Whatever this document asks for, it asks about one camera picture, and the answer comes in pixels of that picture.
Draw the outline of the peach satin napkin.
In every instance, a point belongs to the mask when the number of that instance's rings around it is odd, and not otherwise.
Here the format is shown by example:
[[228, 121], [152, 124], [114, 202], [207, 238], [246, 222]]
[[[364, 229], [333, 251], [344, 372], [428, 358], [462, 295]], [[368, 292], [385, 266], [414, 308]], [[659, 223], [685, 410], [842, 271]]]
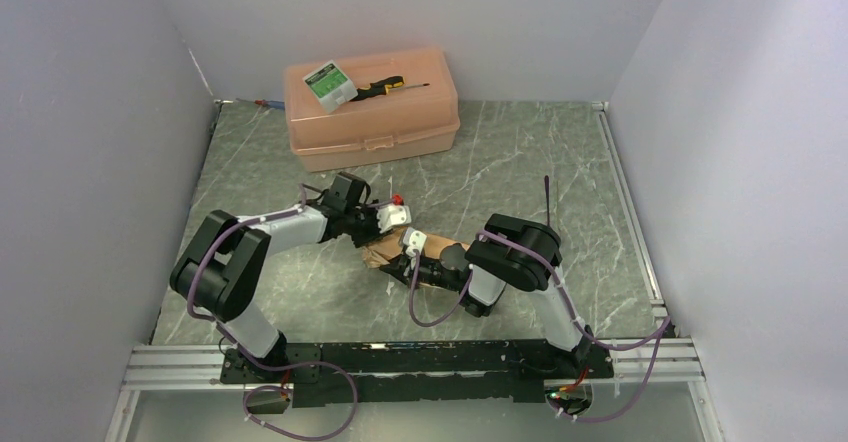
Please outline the peach satin napkin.
[[[399, 228], [382, 239], [366, 245], [363, 249], [363, 258], [369, 268], [375, 268], [381, 272], [387, 273], [387, 264], [397, 255], [403, 254], [400, 246], [400, 238], [405, 231], [405, 228]], [[425, 255], [428, 257], [437, 258], [442, 249], [453, 243], [460, 243], [467, 251], [469, 245], [461, 243], [447, 237], [436, 234], [426, 233], [427, 242], [425, 247]]]

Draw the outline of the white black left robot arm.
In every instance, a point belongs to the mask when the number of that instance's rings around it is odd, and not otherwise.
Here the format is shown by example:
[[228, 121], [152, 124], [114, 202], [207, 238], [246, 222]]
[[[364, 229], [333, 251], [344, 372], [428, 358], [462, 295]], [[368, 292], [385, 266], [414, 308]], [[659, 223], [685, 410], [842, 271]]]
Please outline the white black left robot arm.
[[191, 317], [215, 323], [238, 345], [258, 379], [275, 381], [287, 368], [287, 339], [254, 300], [267, 258], [343, 235], [357, 247], [376, 240], [383, 231], [370, 193], [364, 179], [339, 172], [316, 197], [303, 196], [282, 211], [247, 217], [212, 211], [178, 258], [170, 288]]

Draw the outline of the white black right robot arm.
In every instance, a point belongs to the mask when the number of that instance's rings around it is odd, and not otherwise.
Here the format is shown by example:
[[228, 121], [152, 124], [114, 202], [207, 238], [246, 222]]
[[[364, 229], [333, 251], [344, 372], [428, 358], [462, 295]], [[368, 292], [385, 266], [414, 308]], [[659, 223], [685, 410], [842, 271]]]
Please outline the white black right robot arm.
[[[416, 325], [437, 326], [459, 309], [486, 317], [511, 287], [531, 300], [555, 371], [574, 377], [588, 366], [590, 329], [570, 302], [561, 238], [550, 226], [494, 214], [469, 244], [413, 228], [398, 243], [379, 270], [408, 287], [407, 308]], [[457, 300], [445, 314], [424, 319], [416, 313], [421, 288], [451, 291]]]

